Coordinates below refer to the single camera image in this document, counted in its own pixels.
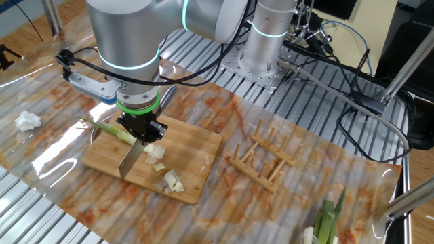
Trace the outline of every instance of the green onion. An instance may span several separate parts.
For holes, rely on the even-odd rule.
[[[114,126],[111,126],[108,123],[102,122],[101,124],[99,124],[99,123],[95,123],[95,122],[91,121],[90,119],[86,119],[86,118],[83,118],[83,117],[76,117],[76,118],[77,119],[83,119],[84,121],[87,121],[87,122],[91,123],[92,125],[95,125],[96,127],[100,128],[103,131],[105,131],[107,133],[110,133],[110,134],[112,134],[114,136],[117,135],[117,130],[113,129],[112,127],[114,127]]]
[[[321,226],[321,221],[323,220],[323,214],[319,213],[317,215],[317,222],[315,223],[315,229],[313,231],[313,234],[318,238],[319,234],[319,227]]]
[[[105,122],[96,123],[96,122],[91,121],[90,119],[86,119],[83,117],[76,117],[76,118],[83,119],[84,121],[87,121],[87,122],[91,123],[92,125],[95,125],[96,127],[100,128],[101,130],[103,130],[107,133],[110,133],[114,136],[117,136],[119,139],[123,140],[124,142],[127,142],[130,145],[133,145],[136,142],[135,137],[131,136],[128,132],[119,129],[116,126],[109,125],[108,123],[105,123]]]
[[[321,244],[327,244],[327,240],[330,236],[330,230],[332,229],[334,218],[334,203],[329,200],[325,200],[323,204],[323,218],[321,220],[321,226],[319,228],[318,240]]]
[[[332,229],[330,230],[330,236],[329,236],[327,244],[333,243],[334,234],[336,232],[336,226],[338,225],[338,220],[339,220],[340,213],[342,211],[342,205],[344,204],[346,192],[347,192],[347,187],[345,186],[344,190],[340,194],[338,203],[336,204],[336,207],[334,208],[334,214],[336,217],[334,218]]]

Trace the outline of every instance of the knife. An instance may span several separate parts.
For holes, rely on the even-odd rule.
[[[133,146],[130,148],[130,151],[123,158],[122,162],[119,164],[118,169],[121,174],[121,179],[124,180],[125,177],[130,172],[131,168],[133,168],[137,159],[143,153],[144,148],[147,146],[147,143],[137,139]]]

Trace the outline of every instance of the slatted metal surface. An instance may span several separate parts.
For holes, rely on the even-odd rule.
[[[161,49],[161,55],[182,67],[197,71],[220,55],[220,45],[185,30],[173,32]],[[291,52],[289,60],[302,64],[309,59]],[[304,67],[322,82],[349,92],[342,73],[335,67],[316,62]],[[213,70],[203,74],[211,76]],[[310,81],[293,74],[275,91],[220,69],[213,82],[254,104],[263,107],[309,131],[360,155],[360,152],[337,128],[336,120],[348,105],[318,88]],[[375,97],[381,88],[360,81],[364,94]],[[393,100],[383,117],[402,130],[407,130],[407,113],[400,101]],[[402,153],[399,139],[387,128],[360,113],[344,118],[344,126],[375,159],[386,159]],[[404,184],[408,183],[408,157],[391,162],[404,165]],[[407,219],[406,238],[410,238]],[[0,244],[2,243],[106,243],[98,235],[78,223],[42,195],[4,169],[0,169]]]

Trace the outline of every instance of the cutting board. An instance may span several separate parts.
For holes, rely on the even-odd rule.
[[[111,125],[122,128],[116,123],[116,118],[120,114],[121,111],[118,110],[113,115],[110,120]],[[159,144],[165,149],[164,157],[156,162],[164,164],[165,169],[155,171],[153,165],[145,163],[147,154],[144,152],[125,177],[125,181],[194,205],[202,193],[222,142],[222,136],[164,115],[161,115],[158,121],[169,126],[163,139],[154,142],[155,145]],[[120,179],[117,167],[130,148],[131,145],[126,142],[102,132],[91,144],[81,162],[87,167]],[[181,177],[184,192],[165,194],[164,191],[153,186],[171,169]]]

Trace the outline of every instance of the metal mounting plate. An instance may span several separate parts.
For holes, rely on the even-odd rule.
[[[239,75],[246,80],[251,81],[267,90],[273,91],[277,89],[279,87],[279,84],[282,82],[282,79],[288,73],[288,70],[284,68],[279,68],[276,73],[269,73],[265,75],[255,74],[245,69],[239,63],[238,55],[240,50],[241,48],[234,47],[228,53],[228,55],[223,58],[222,67],[225,68],[227,71]],[[284,57],[285,59],[290,59],[292,57],[292,55],[286,50],[282,50],[280,56]]]

